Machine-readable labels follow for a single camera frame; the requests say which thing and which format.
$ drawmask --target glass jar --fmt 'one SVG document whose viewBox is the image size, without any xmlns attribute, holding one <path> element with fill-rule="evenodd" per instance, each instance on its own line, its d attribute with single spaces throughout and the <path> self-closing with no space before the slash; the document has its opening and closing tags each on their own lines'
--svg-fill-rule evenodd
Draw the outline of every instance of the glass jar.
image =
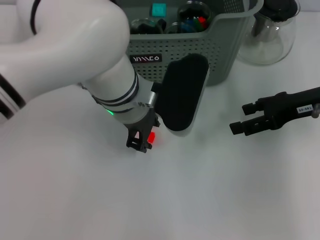
<svg viewBox="0 0 320 240">
<path fill-rule="evenodd" d="M 298 0 L 264 0 L 250 20 L 239 58 L 252 64 L 270 65 L 284 59 L 296 39 Z"/>
</svg>

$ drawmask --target teal cube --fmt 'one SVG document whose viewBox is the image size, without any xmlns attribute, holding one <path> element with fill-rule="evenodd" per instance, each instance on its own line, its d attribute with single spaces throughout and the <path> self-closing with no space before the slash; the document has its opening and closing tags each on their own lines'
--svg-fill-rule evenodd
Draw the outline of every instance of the teal cube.
<svg viewBox="0 0 320 240">
<path fill-rule="evenodd" d="M 154 3 L 152 4 L 152 17 L 165 18 L 167 15 L 167 4 Z"/>
</svg>

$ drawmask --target perforated basket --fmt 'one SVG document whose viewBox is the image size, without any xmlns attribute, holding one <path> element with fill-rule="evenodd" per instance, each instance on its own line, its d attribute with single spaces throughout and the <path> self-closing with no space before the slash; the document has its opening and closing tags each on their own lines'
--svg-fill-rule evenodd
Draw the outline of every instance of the perforated basket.
<svg viewBox="0 0 320 240">
<path fill-rule="evenodd" d="M 117 3 L 126 13 L 129 22 L 149 18 L 153 3 L 166 3 L 170 25 L 177 21 L 178 8 L 187 0 L 118 0 Z M 201 0 L 207 4 L 215 17 L 210 27 L 203 32 L 183 34 L 144 34 L 131 35 L 127 50 L 128 56 L 162 55 L 161 62 L 134 63 L 135 70 L 153 82 L 161 83 L 168 64 L 192 53 L 207 57 L 210 65 L 208 85 L 223 82 L 231 70 L 249 18 L 263 6 L 264 0 Z"/>
</svg>

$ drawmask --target sticker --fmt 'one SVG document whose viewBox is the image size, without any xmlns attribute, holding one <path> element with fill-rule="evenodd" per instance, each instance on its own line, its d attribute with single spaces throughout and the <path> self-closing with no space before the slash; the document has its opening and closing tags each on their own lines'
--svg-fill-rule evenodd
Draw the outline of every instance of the sticker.
<svg viewBox="0 0 320 240">
<path fill-rule="evenodd" d="M 162 54 L 130 55 L 130 61 L 132 64 L 161 63 Z"/>
<path fill-rule="evenodd" d="M 314 110 L 314 107 L 312 105 L 308 105 L 308 106 L 298 107 L 296 110 L 298 111 L 298 114 L 303 114 L 307 112 L 312 112 Z"/>
</svg>

